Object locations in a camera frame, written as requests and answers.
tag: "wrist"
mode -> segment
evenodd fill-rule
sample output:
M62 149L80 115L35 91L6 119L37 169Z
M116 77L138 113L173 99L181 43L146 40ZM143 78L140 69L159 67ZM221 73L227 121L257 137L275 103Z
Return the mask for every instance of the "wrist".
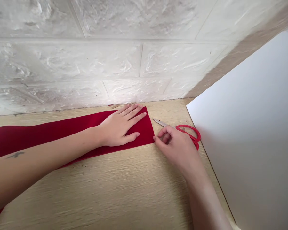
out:
M201 159L197 161L190 161L187 167L182 168L181 173L185 178L187 184L194 188L202 188L210 183L210 178L206 172Z
M104 138L98 126L83 130L85 143L91 150L104 146Z

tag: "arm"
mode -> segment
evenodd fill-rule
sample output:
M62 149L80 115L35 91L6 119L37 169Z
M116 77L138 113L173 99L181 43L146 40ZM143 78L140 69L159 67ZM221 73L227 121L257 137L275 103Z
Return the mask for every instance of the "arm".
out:
M99 126L0 157L0 208L53 170L100 146L134 141L140 134L126 132L146 113L134 117L142 105L126 105Z
M232 229L189 135L167 126L154 140L186 180L194 229Z

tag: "finger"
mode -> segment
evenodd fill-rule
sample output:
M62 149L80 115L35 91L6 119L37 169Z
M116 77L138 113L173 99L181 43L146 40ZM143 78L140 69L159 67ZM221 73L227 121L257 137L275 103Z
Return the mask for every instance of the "finger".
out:
M136 123L138 123L143 117L146 116L146 112L141 113L140 115L137 115L136 117L129 120L130 127L134 126Z
M138 136L140 136L140 133L132 133L130 135L127 135L124 137L124 141L123 141L123 144L127 144L131 141L134 141Z
M128 113L130 113L132 110L134 110L136 107L138 107L139 104L133 104L128 109L126 109L124 112L122 112L123 116L126 116Z
M127 117L128 119L133 118L135 115L137 115L138 112L141 111L141 109L143 109L143 105L138 105L138 107L137 107L136 109L132 110L130 113L128 113L128 114L126 115L126 117Z
M162 142L164 144L167 144L169 142L169 140L171 139L171 135L169 133L166 133L163 138L162 138Z
M158 136L154 136L153 139L155 141L156 146L161 150L161 152L163 152L163 150L167 147L167 145L164 144Z
M171 135L171 137L173 136L173 132L176 129L173 128L172 126L165 126L163 129L161 129L161 131L158 134L158 137L162 137L164 136L164 134L169 133Z
M117 110L115 113L116 114L120 114L122 112L124 112L126 109L128 109L130 107L130 104L125 105L123 108L120 108L119 110Z

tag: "scissor blade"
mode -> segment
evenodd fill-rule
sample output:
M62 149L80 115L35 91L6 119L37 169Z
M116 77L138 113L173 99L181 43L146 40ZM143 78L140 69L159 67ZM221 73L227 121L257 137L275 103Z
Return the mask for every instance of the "scissor blade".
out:
M157 120L157 119L154 119L154 118L153 118L153 120L154 120L155 122L157 122L158 124L162 125L163 127L167 126L166 123L164 123L164 122L162 122L162 121L160 121L160 120Z

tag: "forearm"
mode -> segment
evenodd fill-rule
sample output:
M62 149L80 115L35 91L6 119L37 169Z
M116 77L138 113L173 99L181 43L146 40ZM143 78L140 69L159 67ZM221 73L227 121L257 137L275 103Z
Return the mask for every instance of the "forearm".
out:
M0 157L0 208L48 173L101 146L97 129Z
M185 174L195 229L232 229L203 165Z

